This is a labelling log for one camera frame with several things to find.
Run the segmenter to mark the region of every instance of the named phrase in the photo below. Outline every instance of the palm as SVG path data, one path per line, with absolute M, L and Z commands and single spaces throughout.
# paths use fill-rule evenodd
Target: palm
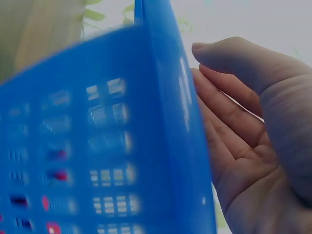
M 232 75 L 204 66 L 193 73 L 211 151 L 213 183 L 231 230 L 308 233 L 304 219 L 312 213 L 292 192 L 264 122 L 254 116 L 262 117 L 259 97 Z

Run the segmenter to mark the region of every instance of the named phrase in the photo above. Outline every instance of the blurred object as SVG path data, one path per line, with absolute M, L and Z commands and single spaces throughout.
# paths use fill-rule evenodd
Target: blurred object
M 0 0 L 0 81 L 80 40 L 86 0 Z

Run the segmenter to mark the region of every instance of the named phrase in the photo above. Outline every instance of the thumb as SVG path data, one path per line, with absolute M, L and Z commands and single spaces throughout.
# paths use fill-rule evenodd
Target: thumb
M 235 75 L 258 93 L 268 135 L 288 180 L 312 204 L 312 68 L 242 38 L 195 43 L 192 51 L 201 64 Z
M 268 87 L 287 78 L 311 73 L 303 62 L 233 37 L 215 43 L 194 43 L 195 59 L 206 67 L 233 74 L 258 95 Z

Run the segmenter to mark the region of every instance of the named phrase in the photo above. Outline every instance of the plant leaf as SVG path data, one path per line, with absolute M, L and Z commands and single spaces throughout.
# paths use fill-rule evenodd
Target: plant leaf
M 103 0 L 86 0 L 86 5 L 93 5 L 93 4 L 98 4 Z
M 130 4 L 129 6 L 127 6 L 125 9 L 122 10 L 122 13 L 126 13 L 126 12 L 131 12 L 134 10 L 135 5 L 134 4 Z
M 133 24 L 133 20 L 125 17 L 122 22 L 123 25 Z
M 94 21 L 101 21 L 103 19 L 105 19 L 105 15 L 90 9 L 86 9 L 86 11 L 84 12 L 84 16 L 87 18 L 90 18 Z
M 214 207 L 215 207 L 216 221 L 217 221 L 218 228 L 226 228 L 227 223 L 221 211 L 220 205 L 215 204 Z

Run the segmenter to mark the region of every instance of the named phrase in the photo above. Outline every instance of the finger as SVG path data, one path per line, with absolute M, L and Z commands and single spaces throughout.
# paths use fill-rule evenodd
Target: finger
M 259 145 L 261 138 L 267 136 L 264 123 L 230 100 L 199 70 L 194 69 L 193 75 L 197 94 L 205 105 L 252 148 Z
M 226 124 L 224 124 L 215 114 L 198 98 L 199 108 L 201 110 L 204 122 L 211 122 L 216 133 L 226 148 L 230 151 L 232 157 L 236 160 L 241 157 L 248 157 L 252 148 L 234 133 Z
M 204 121 L 206 139 L 209 147 L 212 182 L 217 186 L 226 168 L 234 163 L 234 158 L 216 133 L 210 121 Z
M 312 72 L 311 67 L 295 58 L 239 37 L 211 44 L 195 43 L 192 51 L 199 63 L 235 75 L 258 95 L 282 80 Z
M 241 38 L 194 44 L 206 67 L 235 75 L 261 99 L 268 133 L 294 190 L 312 204 L 312 68 Z
M 234 75 L 216 72 L 202 64 L 199 66 L 199 70 L 219 90 L 232 97 L 250 112 L 262 117 L 259 96 Z

